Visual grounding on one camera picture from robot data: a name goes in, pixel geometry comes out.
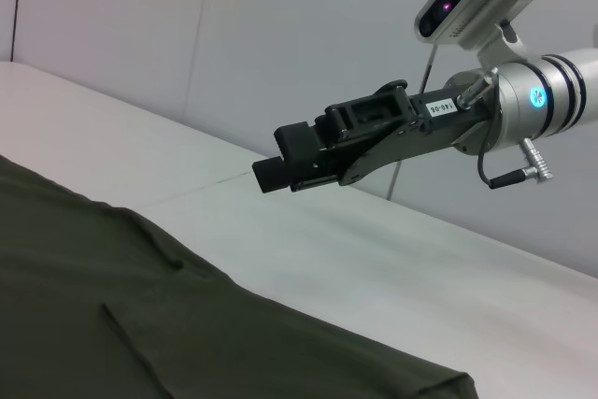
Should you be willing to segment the dark green shirt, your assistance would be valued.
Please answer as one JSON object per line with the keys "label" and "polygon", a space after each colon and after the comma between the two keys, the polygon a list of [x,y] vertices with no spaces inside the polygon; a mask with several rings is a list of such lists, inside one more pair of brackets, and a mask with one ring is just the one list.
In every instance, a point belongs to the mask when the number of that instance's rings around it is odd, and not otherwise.
{"label": "dark green shirt", "polygon": [[478,399],[0,156],[0,399]]}

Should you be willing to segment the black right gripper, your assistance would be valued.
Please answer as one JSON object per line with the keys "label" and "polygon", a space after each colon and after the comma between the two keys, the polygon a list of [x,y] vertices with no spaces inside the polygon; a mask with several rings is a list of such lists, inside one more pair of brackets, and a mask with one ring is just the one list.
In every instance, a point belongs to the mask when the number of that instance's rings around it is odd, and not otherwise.
{"label": "black right gripper", "polygon": [[[371,95],[328,106],[312,125],[303,121],[277,128],[282,158],[307,160],[381,133],[402,118],[396,94],[406,88],[404,79],[394,80]],[[468,140],[489,128],[497,88],[496,69],[477,69],[458,73],[440,90],[410,97],[415,116],[376,137],[339,182],[353,184],[386,165],[448,148],[471,154],[474,145]]]}

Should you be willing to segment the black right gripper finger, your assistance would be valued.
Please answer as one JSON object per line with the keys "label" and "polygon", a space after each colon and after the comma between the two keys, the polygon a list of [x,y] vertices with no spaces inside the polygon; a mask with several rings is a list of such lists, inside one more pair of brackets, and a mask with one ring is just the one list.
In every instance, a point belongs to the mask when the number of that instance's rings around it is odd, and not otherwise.
{"label": "black right gripper finger", "polygon": [[288,148],[276,158],[258,161],[252,170],[262,193],[284,189],[299,192],[331,183],[354,183],[355,176],[349,173],[354,162],[353,147],[300,146]]}

